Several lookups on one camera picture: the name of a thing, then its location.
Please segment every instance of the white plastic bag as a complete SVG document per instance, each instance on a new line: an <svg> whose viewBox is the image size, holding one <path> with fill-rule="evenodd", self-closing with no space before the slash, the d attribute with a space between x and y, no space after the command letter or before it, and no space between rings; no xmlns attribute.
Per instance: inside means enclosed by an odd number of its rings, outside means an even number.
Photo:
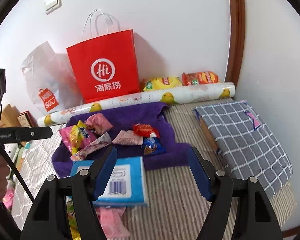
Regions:
<svg viewBox="0 0 300 240"><path fill-rule="evenodd" d="M28 95L44 115L82 104L73 71L56 56L46 41L23 61L21 70Z"/></svg>

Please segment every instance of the barcode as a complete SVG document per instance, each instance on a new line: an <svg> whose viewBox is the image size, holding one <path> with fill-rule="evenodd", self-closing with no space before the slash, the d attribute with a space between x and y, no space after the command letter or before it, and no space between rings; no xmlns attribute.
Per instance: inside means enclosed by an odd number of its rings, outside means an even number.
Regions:
<svg viewBox="0 0 300 240"><path fill-rule="evenodd" d="M109 194L124 195L127 193L127 182L121 181L111 181Z"/></svg>

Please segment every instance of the black cable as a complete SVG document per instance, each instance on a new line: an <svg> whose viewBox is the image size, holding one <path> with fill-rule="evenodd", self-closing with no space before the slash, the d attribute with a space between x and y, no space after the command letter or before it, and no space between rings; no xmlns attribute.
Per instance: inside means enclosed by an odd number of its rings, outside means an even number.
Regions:
<svg viewBox="0 0 300 240"><path fill-rule="evenodd" d="M5 151L5 149L3 148L3 146L1 145L1 143L0 143L0 154L5 159L5 161L7 162L7 164L10 166L10 168L12 169L12 171L14 172L14 174L17 176L17 179L19 180L19 182L22 185L23 189L25 190L25 192L27 193L27 195L29 196L29 198L33 202L34 201L33 195L31 194L31 192L30 192L27 184L23 180L20 172L18 171L18 169L14 165L13 161L10 159L9 155L7 154L7 152Z"/></svg>
<svg viewBox="0 0 300 240"><path fill-rule="evenodd" d="M2 104L0 104L0 122L1 122L1 115L2 115Z"/></svg>

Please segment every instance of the bed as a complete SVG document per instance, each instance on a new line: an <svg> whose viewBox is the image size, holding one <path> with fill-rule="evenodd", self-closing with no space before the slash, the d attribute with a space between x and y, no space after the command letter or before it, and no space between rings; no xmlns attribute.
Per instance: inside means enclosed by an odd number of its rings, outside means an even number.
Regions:
<svg viewBox="0 0 300 240"><path fill-rule="evenodd" d="M220 103L231 99L174 105L165 110L167 121L172 125L177 142L196 146L203 158L212 162L216 169L223 169L221 161L208 143L192 110L196 106ZM36 196L42 183L50 174L56 174L51 156L60 145L58 133L65 124L52 126L50 139L33 141L26 156L21 175L30 191ZM149 207L127 208L123 223L130 231L130 240L192 240L196 239L209 211L210 203L198 191L188 166L165 168L146 172ZM296 208L296 201L288 181L270 200L282 226ZM15 189L12 216L20 229L23 228L31 201L18 182ZM233 199L224 239L231 239L237 201Z"/></svg>

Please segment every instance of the blue package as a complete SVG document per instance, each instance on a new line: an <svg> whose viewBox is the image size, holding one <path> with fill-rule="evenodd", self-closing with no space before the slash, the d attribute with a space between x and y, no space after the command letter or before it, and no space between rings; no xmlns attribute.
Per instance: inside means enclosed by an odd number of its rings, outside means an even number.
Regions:
<svg viewBox="0 0 300 240"><path fill-rule="evenodd" d="M71 176L88 169L93 160L73 163ZM93 201L97 206L129 207L148 206L145 170L142 157L117 159L104 193Z"/></svg>
<svg viewBox="0 0 300 240"><path fill-rule="evenodd" d="M144 139L142 147L144 148L143 154L145 156L167 152L166 149L160 144L159 139L156 137Z"/></svg>

